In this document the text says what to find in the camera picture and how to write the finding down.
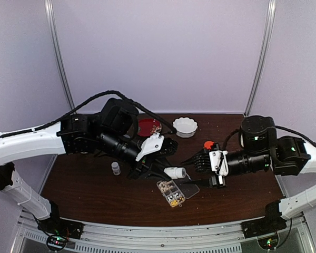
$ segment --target white bottle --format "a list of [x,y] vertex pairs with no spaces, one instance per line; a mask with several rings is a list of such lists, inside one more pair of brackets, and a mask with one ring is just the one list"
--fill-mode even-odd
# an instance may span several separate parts
[[186,170],[183,167],[168,167],[164,169],[164,172],[171,179],[178,179],[186,177]]
[[111,163],[111,168],[112,168],[112,172],[114,173],[115,176],[118,176],[119,174],[121,174],[121,168],[120,168],[118,162]]

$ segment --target white wall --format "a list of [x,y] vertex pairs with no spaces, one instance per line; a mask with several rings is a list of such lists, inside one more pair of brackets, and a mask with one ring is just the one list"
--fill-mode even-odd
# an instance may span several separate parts
[[[44,1],[0,0],[0,131],[42,124],[68,111]],[[17,161],[39,190],[50,156]],[[0,253],[9,252],[20,208],[0,192]]]
[[[108,89],[155,112],[243,113],[268,1],[53,1],[75,104]],[[106,99],[80,112],[101,110]]]
[[[252,114],[316,141],[316,1],[277,1],[270,49]],[[316,183],[316,174],[283,177],[289,194]],[[316,244],[316,208],[305,212]]]

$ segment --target white bowl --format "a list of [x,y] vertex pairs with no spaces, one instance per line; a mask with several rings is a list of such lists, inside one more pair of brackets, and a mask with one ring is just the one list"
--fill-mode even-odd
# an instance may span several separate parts
[[177,129],[177,136],[189,138],[194,136],[198,124],[190,118],[179,118],[173,121],[173,126]]

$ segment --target table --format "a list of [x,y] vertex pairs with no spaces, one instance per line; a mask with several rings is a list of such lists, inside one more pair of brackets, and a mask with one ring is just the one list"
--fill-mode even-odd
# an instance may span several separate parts
[[[181,116],[198,123],[195,136],[182,139],[172,163],[191,157],[205,141],[222,143],[243,120],[237,114],[161,114],[169,122]],[[239,149],[237,137],[228,150]],[[64,218],[125,226],[207,225],[264,216],[265,205],[281,199],[282,192],[272,171],[226,178],[226,188],[200,189],[182,207],[171,208],[153,180],[129,180],[129,167],[120,163],[121,175],[114,176],[114,159],[91,154],[61,155],[57,158],[42,196],[55,201]],[[204,178],[187,167],[192,179]]]

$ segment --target red plate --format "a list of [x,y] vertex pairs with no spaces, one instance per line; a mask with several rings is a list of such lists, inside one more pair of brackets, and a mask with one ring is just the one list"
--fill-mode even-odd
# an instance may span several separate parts
[[162,130],[161,123],[154,119],[139,120],[138,127],[138,135],[142,137],[149,137],[153,133],[159,133]]

